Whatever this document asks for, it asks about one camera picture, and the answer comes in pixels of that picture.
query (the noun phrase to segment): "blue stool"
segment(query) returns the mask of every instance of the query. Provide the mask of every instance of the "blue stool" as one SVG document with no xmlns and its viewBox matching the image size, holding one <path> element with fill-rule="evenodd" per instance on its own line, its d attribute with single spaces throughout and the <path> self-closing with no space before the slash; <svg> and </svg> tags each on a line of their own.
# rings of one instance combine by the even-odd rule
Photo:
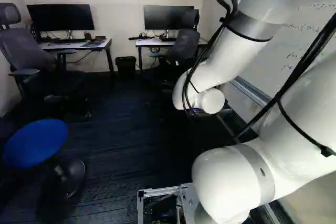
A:
<svg viewBox="0 0 336 224">
<path fill-rule="evenodd" d="M 2 164 L 6 169 L 21 172 L 36 167 L 53 158 L 68 138 L 68 128 L 61 120 L 45 119 L 33 122 L 18 130 L 6 143 L 2 153 Z M 53 167 L 58 199 L 74 195 L 85 177 L 82 161 L 72 161 L 64 166 Z"/>
</svg>

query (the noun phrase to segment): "trash can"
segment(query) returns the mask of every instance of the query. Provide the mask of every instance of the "trash can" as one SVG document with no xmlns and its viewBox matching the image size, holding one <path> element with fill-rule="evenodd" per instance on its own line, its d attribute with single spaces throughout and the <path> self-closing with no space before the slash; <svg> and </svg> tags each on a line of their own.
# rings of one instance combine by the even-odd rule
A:
<svg viewBox="0 0 336 224">
<path fill-rule="evenodd" d="M 131 80 L 135 76 L 135 63 L 136 58 L 134 56 L 116 57 L 116 65 L 118 68 L 118 74 L 121 80 Z"/>
</svg>

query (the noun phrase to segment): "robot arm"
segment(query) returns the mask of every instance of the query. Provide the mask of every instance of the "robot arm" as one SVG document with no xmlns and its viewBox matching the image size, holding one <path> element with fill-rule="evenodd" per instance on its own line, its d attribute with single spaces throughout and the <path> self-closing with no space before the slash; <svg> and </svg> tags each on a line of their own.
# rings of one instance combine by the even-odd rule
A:
<svg viewBox="0 0 336 224">
<path fill-rule="evenodd" d="M 213 87 L 235 78 L 295 7 L 313 1 L 316 0 L 241 0 L 238 14 L 191 78 L 195 87 L 188 87 L 192 107 L 218 112 L 225 97 Z M 316 65 L 281 99 L 283 109 L 304 132 L 334 151 L 336 91 L 329 87 L 334 86 L 335 68 L 336 57 Z M 174 88 L 177 109 L 183 109 L 185 79 L 186 73 Z M 251 209 L 335 170 L 336 156 L 321 155 L 321 150 L 296 131 L 275 106 L 266 117 L 260 137 L 207 151 L 196 159 L 192 177 L 201 203 L 196 210 L 196 223 L 242 223 Z"/>
<path fill-rule="evenodd" d="M 220 34 L 209 58 L 194 72 L 188 99 L 209 114 L 224 105 L 224 94 L 213 87 L 233 80 L 245 69 L 297 6 L 315 0 L 241 0 L 239 12 Z M 182 110 L 184 73 L 173 91 L 174 106 Z"/>
</svg>

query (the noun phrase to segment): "desk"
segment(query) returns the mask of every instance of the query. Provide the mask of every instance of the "desk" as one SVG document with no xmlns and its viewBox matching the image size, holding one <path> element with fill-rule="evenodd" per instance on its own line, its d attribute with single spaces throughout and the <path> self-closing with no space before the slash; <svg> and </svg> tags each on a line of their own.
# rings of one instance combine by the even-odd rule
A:
<svg viewBox="0 0 336 224">
<path fill-rule="evenodd" d="M 142 73 L 142 48 L 143 47 L 159 47 L 159 48 L 170 48 L 175 44 L 174 41 L 161 41 L 159 38 L 152 38 L 152 39 L 138 39 L 135 42 L 135 46 L 138 48 L 139 53 L 139 69 L 140 73 Z M 199 47 L 206 47 L 207 41 L 204 39 L 199 39 L 198 48 Z"/>
<path fill-rule="evenodd" d="M 92 50 L 92 51 L 103 51 L 105 50 L 106 56 L 107 56 L 107 62 L 109 64 L 110 73 L 113 75 L 113 63 L 112 63 L 112 57 L 110 52 L 110 47 L 112 44 L 112 39 L 107 38 L 102 44 L 100 44 L 98 47 L 83 47 L 85 42 L 78 42 L 78 43 L 71 43 L 71 44 L 60 44 L 60 45 L 49 45 L 50 42 L 42 43 L 40 44 L 40 47 L 47 52 L 51 51 L 58 51 L 58 50 L 65 50 L 65 49 L 75 49 L 75 50 Z"/>
</svg>

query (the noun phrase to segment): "black monitor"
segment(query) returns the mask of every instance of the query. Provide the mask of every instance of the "black monitor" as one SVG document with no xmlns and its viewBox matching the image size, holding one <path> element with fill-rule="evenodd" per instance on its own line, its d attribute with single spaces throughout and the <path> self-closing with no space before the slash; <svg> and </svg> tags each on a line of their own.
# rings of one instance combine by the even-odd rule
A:
<svg viewBox="0 0 336 224">
<path fill-rule="evenodd" d="M 181 29 L 182 16 L 190 9 L 194 9 L 194 6 L 145 5 L 143 7 L 145 29 Z"/>
<path fill-rule="evenodd" d="M 39 31 L 94 30 L 90 5 L 27 5 Z"/>
</svg>

